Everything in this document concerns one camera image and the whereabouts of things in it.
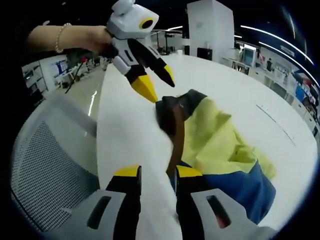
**mesh chair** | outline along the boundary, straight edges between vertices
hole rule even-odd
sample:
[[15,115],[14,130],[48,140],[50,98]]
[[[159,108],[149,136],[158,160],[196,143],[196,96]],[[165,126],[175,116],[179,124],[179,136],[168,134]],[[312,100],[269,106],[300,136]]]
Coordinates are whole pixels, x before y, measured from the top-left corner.
[[42,102],[14,144],[11,196],[40,232],[62,226],[99,189],[97,123],[63,95]]

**yellow cloth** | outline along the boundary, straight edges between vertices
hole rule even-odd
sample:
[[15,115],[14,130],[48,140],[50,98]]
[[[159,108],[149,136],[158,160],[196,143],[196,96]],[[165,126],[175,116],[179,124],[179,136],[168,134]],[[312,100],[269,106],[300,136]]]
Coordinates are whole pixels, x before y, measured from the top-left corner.
[[258,160],[263,174],[271,180],[276,168],[256,147],[248,145],[232,123],[231,115],[204,98],[184,123],[182,161],[204,175],[249,173]]

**gold bracelet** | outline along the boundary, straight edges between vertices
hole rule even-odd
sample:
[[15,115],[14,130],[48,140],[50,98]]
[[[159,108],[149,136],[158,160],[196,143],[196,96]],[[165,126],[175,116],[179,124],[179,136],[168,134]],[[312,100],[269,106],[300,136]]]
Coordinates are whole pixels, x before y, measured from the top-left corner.
[[61,54],[64,50],[63,49],[59,49],[59,38],[60,35],[62,33],[62,31],[67,27],[67,26],[71,26],[71,23],[65,23],[58,31],[57,35],[56,35],[56,40],[55,40],[55,52],[57,54]]

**gray mesh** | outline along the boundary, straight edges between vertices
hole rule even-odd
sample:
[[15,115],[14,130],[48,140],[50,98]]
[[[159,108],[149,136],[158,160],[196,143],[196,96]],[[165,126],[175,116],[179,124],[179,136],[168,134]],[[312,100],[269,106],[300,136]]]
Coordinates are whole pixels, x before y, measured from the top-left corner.
[[17,199],[13,194],[11,194],[11,199],[14,202],[14,205],[17,206],[17,208],[19,209],[19,212],[24,216],[25,219],[28,220],[31,226],[34,227],[36,230],[40,231],[36,223],[32,221],[32,219],[27,215],[27,213],[22,209],[22,207],[20,206],[19,202],[17,202]]
[[46,232],[63,225],[99,181],[62,150],[45,122],[29,139],[16,151],[11,188],[29,219]]

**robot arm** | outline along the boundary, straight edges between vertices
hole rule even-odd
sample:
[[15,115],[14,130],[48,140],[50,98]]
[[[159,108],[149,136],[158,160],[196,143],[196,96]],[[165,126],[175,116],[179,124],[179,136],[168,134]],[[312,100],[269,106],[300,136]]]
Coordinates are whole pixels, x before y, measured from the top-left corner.
[[159,16],[134,2],[119,0],[113,5],[114,12],[107,22],[113,50],[108,49],[105,56],[113,58],[114,66],[126,76],[136,92],[155,103],[158,98],[144,66],[149,67],[171,87],[175,83],[170,67],[147,41]]
[[[142,167],[118,170],[105,190],[97,190],[72,210],[63,226],[48,231],[50,239],[135,239],[141,212]],[[177,166],[174,186],[176,213],[183,240],[268,240],[276,231],[247,218],[243,206],[191,167]]]

